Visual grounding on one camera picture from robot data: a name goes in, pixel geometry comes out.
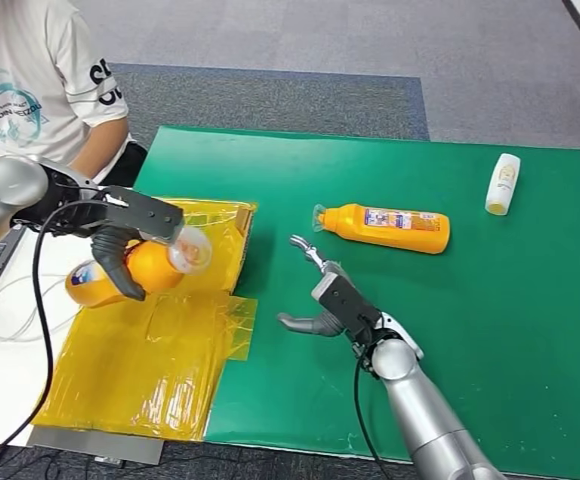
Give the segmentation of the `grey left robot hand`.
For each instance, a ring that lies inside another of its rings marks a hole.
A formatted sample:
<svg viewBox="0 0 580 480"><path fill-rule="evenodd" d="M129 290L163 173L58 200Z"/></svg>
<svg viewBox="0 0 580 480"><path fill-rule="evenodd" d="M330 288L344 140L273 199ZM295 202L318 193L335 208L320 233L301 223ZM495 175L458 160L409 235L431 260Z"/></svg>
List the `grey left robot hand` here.
<svg viewBox="0 0 580 480"><path fill-rule="evenodd" d="M136 229L102 226L92 238L93 258L122 295L138 301L145 299L143 287L132 279L125 263L125 251L132 240L140 240Z"/></svg>

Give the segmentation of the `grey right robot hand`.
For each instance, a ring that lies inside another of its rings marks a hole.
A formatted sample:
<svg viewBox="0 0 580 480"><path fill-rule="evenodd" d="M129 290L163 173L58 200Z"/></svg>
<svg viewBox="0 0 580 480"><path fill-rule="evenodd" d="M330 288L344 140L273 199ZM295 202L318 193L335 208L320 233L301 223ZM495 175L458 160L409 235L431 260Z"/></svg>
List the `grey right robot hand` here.
<svg viewBox="0 0 580 480"><path fill-rule="evenodd" d="M322 274L334 273L347 278L350 277L339 263L328 260L322 257L316 247L299 235L291 235L289 242L303 251L304 255ZM324 337L335 337L341 334L344 327L342 326L333 314L323 310L320 314L310 318L297 318L287 313L279 313L277 320L288 331L319 335Z"/></svg>

